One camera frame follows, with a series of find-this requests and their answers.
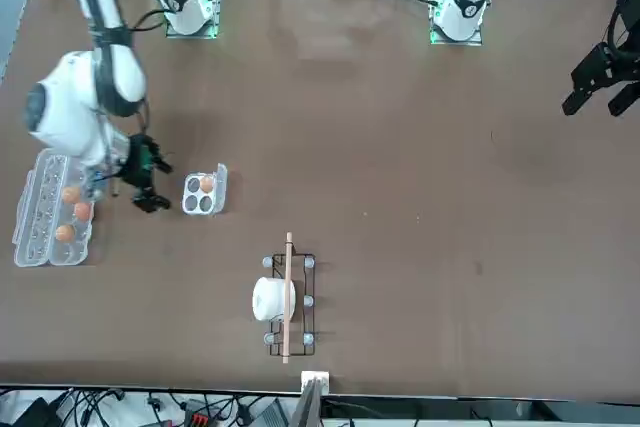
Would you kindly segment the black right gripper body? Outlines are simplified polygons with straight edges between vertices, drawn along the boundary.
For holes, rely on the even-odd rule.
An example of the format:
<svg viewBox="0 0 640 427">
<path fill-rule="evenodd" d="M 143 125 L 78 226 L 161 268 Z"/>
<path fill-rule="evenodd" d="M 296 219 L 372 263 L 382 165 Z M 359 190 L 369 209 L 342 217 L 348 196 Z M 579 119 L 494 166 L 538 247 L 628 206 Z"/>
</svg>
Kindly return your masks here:
<svg viewBox="0 0 640 427">
<path fill-rule="evenodd" d="M 134 134 L 128 140 L 128 155 L 125 161 L 115 168 L 112 176 L 139 190 L 153 190 L 153 170 L 156 161 L 160 159 L 159 147 L 144 133 Z"/>
</svg>

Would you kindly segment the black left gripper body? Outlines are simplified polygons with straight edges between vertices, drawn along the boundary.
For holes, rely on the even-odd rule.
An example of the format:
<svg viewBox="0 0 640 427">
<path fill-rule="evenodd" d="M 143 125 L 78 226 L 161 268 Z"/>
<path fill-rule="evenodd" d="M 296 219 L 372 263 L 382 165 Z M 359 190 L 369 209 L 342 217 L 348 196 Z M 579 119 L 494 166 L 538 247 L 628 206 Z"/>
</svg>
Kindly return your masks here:
<svg viewBox="0 0 640 427">
<path fill-rule="evenodd" d="M 613 26 L 621 19 L 627 33 L 618 46 L 613 41 L 613 57 L 617 81 L 639 79 L 639 0 L 617 0 L 613 12 Z"/>
</svg>

